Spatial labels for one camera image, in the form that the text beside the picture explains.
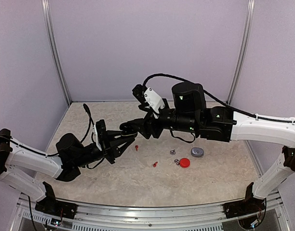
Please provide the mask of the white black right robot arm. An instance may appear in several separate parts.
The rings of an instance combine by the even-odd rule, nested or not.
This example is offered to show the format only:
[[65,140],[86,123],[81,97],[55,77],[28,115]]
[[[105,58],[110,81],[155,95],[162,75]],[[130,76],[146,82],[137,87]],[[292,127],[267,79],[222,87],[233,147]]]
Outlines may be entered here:
[[174,108],[153,89],[137,85],[133,95],[146,116],[120,125],[129,134],[158,138],[164,129],[181,131],[213,141],[262,141],[282,145],[282,152],[269,170],[246,189],[240,210],[251,213],[259,201],[295,173],[295,116],[279,118],[242,112],[225,103],[208,108],[201,84],[181,82],[172,87]]

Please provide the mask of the front aluminium rail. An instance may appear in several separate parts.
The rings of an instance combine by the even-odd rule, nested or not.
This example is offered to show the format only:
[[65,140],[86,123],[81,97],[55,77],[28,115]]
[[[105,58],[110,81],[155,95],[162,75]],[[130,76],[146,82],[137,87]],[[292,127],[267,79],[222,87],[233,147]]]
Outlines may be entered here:
[[242,218],[227,218],[224,203],[172,207],[126,207],[77,202],[74,218],[54,226],[54,216],[34,210],[23,194],[10,231],[240,231]]

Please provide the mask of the black earbud charging case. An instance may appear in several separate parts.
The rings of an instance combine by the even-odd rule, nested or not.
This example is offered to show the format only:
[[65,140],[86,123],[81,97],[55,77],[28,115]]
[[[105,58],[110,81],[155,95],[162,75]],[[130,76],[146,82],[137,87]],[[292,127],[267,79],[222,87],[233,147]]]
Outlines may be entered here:
[[121,136],[122,137],[136,137],[138,132],[129,123],[123,123],[120,125]]

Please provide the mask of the red round case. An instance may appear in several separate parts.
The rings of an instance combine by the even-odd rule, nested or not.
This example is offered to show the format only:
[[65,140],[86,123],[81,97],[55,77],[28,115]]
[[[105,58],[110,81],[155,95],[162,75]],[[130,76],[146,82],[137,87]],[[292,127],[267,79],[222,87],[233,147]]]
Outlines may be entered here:
[[190,167],[190,160],[188,158],[181,158],[179,160],[179,165],[182,168],[188,168],[188,167]]

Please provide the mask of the left aluminium corner post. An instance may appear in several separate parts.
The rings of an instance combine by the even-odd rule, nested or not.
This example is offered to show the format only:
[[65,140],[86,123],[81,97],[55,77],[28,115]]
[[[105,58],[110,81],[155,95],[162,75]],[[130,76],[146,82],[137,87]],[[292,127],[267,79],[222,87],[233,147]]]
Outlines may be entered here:
[[51,10],[50,10],[50,2],[48,0],[42,0],[41,5],[43,10],[49,45],[50,45],[50,49],[52,53],[52,58],[53,58],[54,66],[58,76],[58,81],[61,85],[62,93],[67,103],[67,106],[69,107],[72,104],[72,99],[67,87],[66,79],[64,77],[64,73],[61,66],[61,61],[60,61],[60,57],[59,57],[59,53],[58,53],[58,49],[57,49],[57,45],[55,41],[54,27],[53,27],[53,21],[52,21]]

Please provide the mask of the grey oval charging case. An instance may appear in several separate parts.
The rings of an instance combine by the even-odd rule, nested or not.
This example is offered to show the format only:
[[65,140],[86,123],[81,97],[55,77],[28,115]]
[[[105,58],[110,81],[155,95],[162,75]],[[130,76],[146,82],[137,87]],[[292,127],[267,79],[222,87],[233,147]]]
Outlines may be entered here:
[[197,157],[197,158],[204,156],[204,150],[200,147],[193,147],[190,153],[193,157]]

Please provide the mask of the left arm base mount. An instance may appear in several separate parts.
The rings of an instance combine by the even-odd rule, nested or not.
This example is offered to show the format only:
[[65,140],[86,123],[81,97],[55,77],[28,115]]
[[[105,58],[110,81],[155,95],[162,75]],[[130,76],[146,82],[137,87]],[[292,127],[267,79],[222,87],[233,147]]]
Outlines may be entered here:
[[46,190],[45,197],[39,202],[36,202],[35,210],[60,218],[73,219],[78,206],[75,203],[57,200],[51,185],[46,182],[43,182],[43,185]]

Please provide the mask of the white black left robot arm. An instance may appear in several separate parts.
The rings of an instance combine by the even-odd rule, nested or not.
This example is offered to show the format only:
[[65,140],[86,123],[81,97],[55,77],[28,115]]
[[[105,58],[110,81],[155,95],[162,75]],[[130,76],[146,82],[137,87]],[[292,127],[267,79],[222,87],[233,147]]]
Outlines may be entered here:
[[37,182],[21,168],[70,182],[80,175],[80,168],[93,162],[107,160],[114,164],[136,136],[122,131],[101,131],[96,133],[94,142],[84,146],[72,133],[67,133],[56,144],[57,153],[48,154],[19,142],[4,128],[0,130],[0,181],[36,202],[41,201],[43,208],[56,214],[61,204],[49,195],[50,185]]

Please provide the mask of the right aluminium corner post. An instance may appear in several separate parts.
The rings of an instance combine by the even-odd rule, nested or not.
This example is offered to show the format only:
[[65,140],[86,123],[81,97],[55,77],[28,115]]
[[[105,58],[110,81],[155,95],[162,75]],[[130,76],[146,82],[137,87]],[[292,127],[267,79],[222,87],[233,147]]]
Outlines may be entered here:
[[255,11],[255,1],[248,0],[246,18],[245,18],[244,29],[243,29],[243,33],[242,33],[241,46],[240,46],[240,50],[239,50],[237,64],[236,64],[235,71],[234,71],[233,80],[232,80],[229,94],[227,97],[228,104],[232,104],[233,99],[234,99],[234,95],[236,93],[238,83],[240,80],[241,71],[242,71],[244,59],[245,59],[246,52],[247,52],[249,36],[251,34],[251,27],[252,27],[252,20],[253,20],[253,16],[254,16],[254,11]]

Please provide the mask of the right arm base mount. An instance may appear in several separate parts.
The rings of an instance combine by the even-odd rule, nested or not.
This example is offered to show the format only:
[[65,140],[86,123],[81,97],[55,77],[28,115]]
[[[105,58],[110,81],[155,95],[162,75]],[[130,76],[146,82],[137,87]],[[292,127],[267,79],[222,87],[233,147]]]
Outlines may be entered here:
[[262,223],[267,208],[266,198],[254,197],[253,185],[252,182],[247,186],[244,199],[223,204],[226,218],[238,218],[239,226],[247,231],[254,230]]

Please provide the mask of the aluminium corner post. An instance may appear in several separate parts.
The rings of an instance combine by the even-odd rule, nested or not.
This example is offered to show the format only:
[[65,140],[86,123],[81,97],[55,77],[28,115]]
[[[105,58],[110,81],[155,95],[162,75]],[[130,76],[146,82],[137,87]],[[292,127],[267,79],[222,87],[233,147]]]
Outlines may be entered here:
[[242,33],[241,46],[240,46],[240,50],[239,50],[237,64],[236,64],[235,71],[234,71],[233,80],[232,80],[229,94],[227,97],[228,104],[232,104],[233,99],[234,99],[234,95],[236,93],[238,83],[240,80],[241,71],[242,71],[244,59],[245,59],[246,52],[247,52],[249,36],[251,34],[251,27],[252,27],[252,20],[253,20],[253,16],[254,16],[254,11],[255,11],[255,1],[248,0],[246,18],[245,18],[244,29],[243,29],[243,33]]
[[57,45],[55,41],[54,27],[53,27],[53,21],[52,21],[51,10],[50,10],[50,2],[48,0],[42,0],[41,5],[43,10],[49,45],[50,45],[50,49],[52,53],[52,58],[53,58],[54,66],[58,76],[58,81],[61,85],[62,93],[67,103],[67,106],[69,107],[72,104],[72,99],[67,87],[66,79],[64,77],[64,73],[61,66],[61,61],[60,61],[60,57],[59,57],[59,53],[58,53],[58,49],[57,49]]

